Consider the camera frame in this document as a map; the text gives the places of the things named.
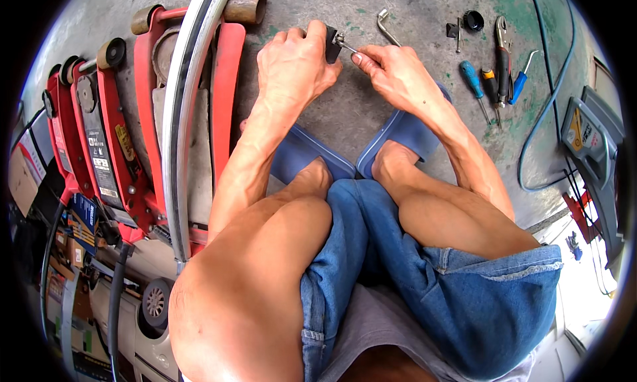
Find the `person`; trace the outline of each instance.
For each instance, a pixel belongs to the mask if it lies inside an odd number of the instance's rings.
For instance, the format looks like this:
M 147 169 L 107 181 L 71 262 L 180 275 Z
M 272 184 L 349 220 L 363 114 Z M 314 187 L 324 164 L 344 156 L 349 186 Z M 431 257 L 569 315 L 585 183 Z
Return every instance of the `person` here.
M 170 296 L 185 380 L 526 380 L 555 313 L 559 247 L 515 225 L 496 166 L 407 46 L 351 56 L 397 109 L 359 159 L 368 178 L 353 179 L 296 125 L 342 70 L 325 61 L 325 32 L 317 20 L 278 32 L 257 56 L 259 96 L 209 243 Z M 458 185 L 415 165 L 438 140 Z M 288 166 L 266 196 L 270 171 Z

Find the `foot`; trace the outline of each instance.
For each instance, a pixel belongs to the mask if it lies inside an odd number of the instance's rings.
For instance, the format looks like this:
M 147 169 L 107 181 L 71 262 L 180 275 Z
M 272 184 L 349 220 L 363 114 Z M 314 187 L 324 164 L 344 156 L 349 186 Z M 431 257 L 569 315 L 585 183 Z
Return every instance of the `foot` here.
M 371 174 L 375 180 L 381 181 L 396 171 L 400 171 L 404 166 L 415 165 L 419 158 L 418 154 L 409 147 L 393 140 L 387 140 L 378 150 L 376 159 L 371 164 Z
M 316 195 L 325 199 L 333 181 L 325 161 L 322 157 L 317 157 L 296 174 L 286 189 L 293 191 L 297 196 Z

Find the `gray shirt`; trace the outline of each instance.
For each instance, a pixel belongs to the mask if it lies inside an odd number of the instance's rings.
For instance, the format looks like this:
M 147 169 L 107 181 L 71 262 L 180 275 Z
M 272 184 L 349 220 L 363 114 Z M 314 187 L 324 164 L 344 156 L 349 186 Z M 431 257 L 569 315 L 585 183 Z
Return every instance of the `gray shirt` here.
M 327 368 L 318 382 L 336 382 L 366 349 L 394 345 L 440 381 L 472 382 L 443 360 L 402 299 L 389 288 L 354 286 Z M 526 382 L 535 362 L 531 352 L 516 368 L 495 379 Z

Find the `blue hose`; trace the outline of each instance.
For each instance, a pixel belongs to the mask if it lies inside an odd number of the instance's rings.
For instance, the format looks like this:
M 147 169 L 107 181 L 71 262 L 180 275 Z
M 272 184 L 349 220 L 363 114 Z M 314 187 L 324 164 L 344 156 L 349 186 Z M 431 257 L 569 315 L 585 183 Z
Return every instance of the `blue hose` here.
M 571 12 L 571 25 L 573 26 L 573 40 L 571 42 L 571 48 L 569 49 L 568 54 L 566 56 L 566 60 L 564 61 L 564 65 L 562 66 L 562 71 L 560 71 L 559 77 L 557 78 L 557 83 L 555 84 L 555 86 L 553 86 L 553 73 L 551 71 L 551 64 L 550 64 L 550 60 L 548 56 L 549 53 L 548 53 L 548 40 L 546 35 L 546 26 L 544 24 L 544 18 L 542 17 L 542 12 L 539 9 L 539 3 L 537 2 L 537 0 L 533 0 L 533 3 L 535 4 L 535 10 L 537 12 L 537 20 L 539 22 L 539 33 L 542 36 L 542 47 L 544 49 L 544 60 L 546 62 L 546 74 L 548 75 L 548 86 L 550 87 L 550 90 L 551 90 L 551 98 L 548 100 L 548 103 L 546 103 L 546 106 L 544 107 L 542 114 L 539 115 L 539 118 L 537 119 L 535 125 L 533 125 L 533 129 L 531 129 L 529 136 L 524 141 L 524 146 L 522 146 L 522 152 L 520 153 L 520 159 L 518 162 L 518 182 L 520 183 L 520 187 L 522 188 L 522 190 L 529 193 L 545 190 L 546 188 L 549 188 L 555 185 L 556 183 L 566 179 L 566 177 L 563 177 L 541 187 L 534 187 L 534 188 L 526 187 L 524 185 L 524 182 L 522 181 L 522 164 L 524 161 L 524 156 L 526 155 L 526 150 L 529 148 L 529 144 L 531 143 L 533 136 L 535 136 L 535 134 L 537 133 L 539 126 L 544 121 L 544 118 L 546 117 L 546 114 L 548 113 L 548 110 L 551 108 L 551 106 L 553 107 L 553 111 L 555 114 L 555 130 L 557 131 L 557 144 L 559 145 L 562 142 L 562 133 L 561 133 L 560 123 L 559 123 L 560 114 L 557 108 L 557 102 L 555 101 L 555 98 L 557 97 L 557 94 L 559 93 L 559 89 L 562 86 L 562 82 L 564 81 L 564 76 L 566 75 L 566 70 L 568 68 L 568 65 L 571 62 L 571 59 L 573 58 L 573 51 L 575 50 L 575 40 L 576 40 L 575 16 L 573 15 L 573 9 L 571 7 L 571 3 L 569 2 L 569 0 L 566 0 L 566 3 L 568 4 L 568 10 L 569 12 Z

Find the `air hose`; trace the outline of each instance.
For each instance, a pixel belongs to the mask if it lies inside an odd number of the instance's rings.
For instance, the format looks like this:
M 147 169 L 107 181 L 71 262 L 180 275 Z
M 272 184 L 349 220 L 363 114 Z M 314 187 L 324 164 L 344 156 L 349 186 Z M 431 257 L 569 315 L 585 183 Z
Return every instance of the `air hose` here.
M 539 115 L 539 118 L 537 119 L 537 121 L 535 122 L 535 125 L 533 125 L 533 129 L 531 129 L 531 132 L 529 133 L 529 136 L 526 138 L 526 140 L 524 141 L 524 146 L 522 146 L 522 151 L 520 153 L 520 159 L 518 161 L 518 182 L 520 183 L 520 187 L 522 188 L 522 190 L 532 193 L 532 192 L 539 192 L 542 190 L 545 190 L 546 188 L 549 188 L 553 185 L 555 185 L 556 183 L 566 179 L 566 176 L 557 179 L 555 181 L 552 181 L 551 183 L 548 183 L 546 185 L 540 186 L 540 187 L 534 187 L 534 188 L 530 188 L 530 187 L 526 187 L 524 185 L 524 182 L 522 181 L 522 165 L 524 162 L 524 156 L 526 155 L 526 151 L 529 148 L 529 144 L 531 143 L 531 140 L 533 139 L 533 137 L 535 136 L 535 134 L 537 133 L 537 131 L 539 130 L 539 126 L 542 124 L 542 122 L 544 121 L 544 118 L 546 117 L 546 114 L 548 113 L 548 110 L 551 108 L 551 106 L 553 107 L 553 112 L 555 114 L 555 130 L 557 133 L 557 144 L 559 145 L 562 141 L 562 133 L 561 133 L 561 127 L 560 127 L 560 123 L 559 123 L 559 110 L 557 108 L 557 102 L 555 101 L 555 98 L 557 97 L 557 94 L 559 93 L 560 88 L 562 87 L 562 82 L 564 81 L 564 77 L 566 75 L 566 70 L 568 69 L 568 65 L 571 62 L 571 59 L 573 58 L 573 51 L 575 50 L 575 42 L 576 42 L 576 38 L 577 38 L 577 34 L 576 34 L 576 27 L 575 27 L 575 16 L 573 15 L 573 8 L 571 6 L 571 3 L 569 0 L 566 0 L 566 3 L 568 4 L 568 9 L 569 12 L 571 13 L 571 25 L 573 26 L 573 39 L 571 41 L 571 47 L 568 51 L 568 54 L 566 56 L 566 60 L 564 61 L 564 65 L 562 66 L 562 71 L 560 71 L 559 77 L 557 78 L 557 83 L 555 84 L 555 86 L 553 86 L 553 73 L 551 70 L 551 64 L 550 64 L 550 60 L 549 60 L 549 52 L 548 52 L 548 39 L 547 39 L 547 35 L 546 35 L 546 26 L 544 24 L 544 18 L 542 17 L 542 12 L 539 8 L 539 3 L 537 2 L 537 0 L 533 0 L 533 4 L 535 5 L 535 10 L 537 12 L 537 20 L 539 23 L 539 33 L 542 37 L 542 47 L 544 49 L 544 60 L 546 63 L 546 74 L 548 75 L 548 85 L 550 87 L 551 90 L 551 97 L 548 100 L 548 102 L 546 103 L 546 106 L 544 107 L 544 110 L 542 111 L 542 113 Z
M 133 245 L 123 241 L 120 241 L 120 245 L 118 246 L 120 246 L 120 258 L 115 264 L 115 272 L 113 273 L 113 280 L 111 282 L 111 295 L 108 299 L 108 335 L 106 337 L 111 359 L 113 382 L 120 380 L 119 362 L 117 361 L 117 354 L 119 353 L 117 332 L 119 330 L 119 305 L 122 300 L 123 275 L 126 270 L 128 254 L 134 248 Z
M 51 247 L 53 246 L 53 240 L 55 239 L 55 232 L 57 231 L 57 224 L 60 222 L 62 212 L 66 208 L 66 204 L 60 201 L 53 217 L 53 223 L 51 225 L 51 231 L 46 239 L 46 248 L 44 248 L 44 258 L 42 259 L 42 270 L 40 274 L 40 316 L 42 320 L 42 332 L 44 333 L 44 341 L 48 340 L 46 336 L 46 277 L 48 275 L 48 258 L 51 256 Z

